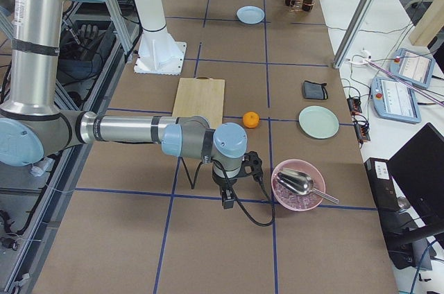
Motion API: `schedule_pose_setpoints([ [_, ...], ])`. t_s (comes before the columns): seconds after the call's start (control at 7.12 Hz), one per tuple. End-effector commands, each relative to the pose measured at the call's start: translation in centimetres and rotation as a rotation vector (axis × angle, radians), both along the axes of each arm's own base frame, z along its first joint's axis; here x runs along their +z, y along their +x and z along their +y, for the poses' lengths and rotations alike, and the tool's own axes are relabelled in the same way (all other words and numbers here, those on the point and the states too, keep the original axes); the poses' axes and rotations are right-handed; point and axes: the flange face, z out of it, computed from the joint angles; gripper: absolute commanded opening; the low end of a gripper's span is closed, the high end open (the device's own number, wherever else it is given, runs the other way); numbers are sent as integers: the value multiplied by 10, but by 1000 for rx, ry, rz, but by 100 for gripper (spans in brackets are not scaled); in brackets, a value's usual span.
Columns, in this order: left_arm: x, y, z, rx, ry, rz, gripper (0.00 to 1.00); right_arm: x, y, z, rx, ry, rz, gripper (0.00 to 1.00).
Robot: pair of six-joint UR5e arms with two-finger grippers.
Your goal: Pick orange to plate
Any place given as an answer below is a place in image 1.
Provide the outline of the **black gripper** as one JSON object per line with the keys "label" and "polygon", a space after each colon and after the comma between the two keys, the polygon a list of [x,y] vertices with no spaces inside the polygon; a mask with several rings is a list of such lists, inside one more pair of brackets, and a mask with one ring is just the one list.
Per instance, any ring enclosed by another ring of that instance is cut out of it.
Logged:
{"label": "black gripper", "polygon": [[229,178],[227,180],[218,175],[214,175],[214,182],[219,186],[223,208],[232,209],[234,207],[235,197],[230,187],[237,182],[237,178]]}

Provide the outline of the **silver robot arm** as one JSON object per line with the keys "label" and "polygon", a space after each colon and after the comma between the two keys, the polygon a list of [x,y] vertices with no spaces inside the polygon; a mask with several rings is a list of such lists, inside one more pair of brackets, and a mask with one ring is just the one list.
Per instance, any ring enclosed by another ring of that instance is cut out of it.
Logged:
{"label": "silver robot arm", "polygon": [[167,155],[212,163],[223,206],[238,203],[233,184],[246,175],[247,136],[241,126],[212,129],[201,116],[108,116],[56,107],[65,1],[15,0],[10,95],[1,104],[1,161],[25,166],[95,141],[159,144]]}

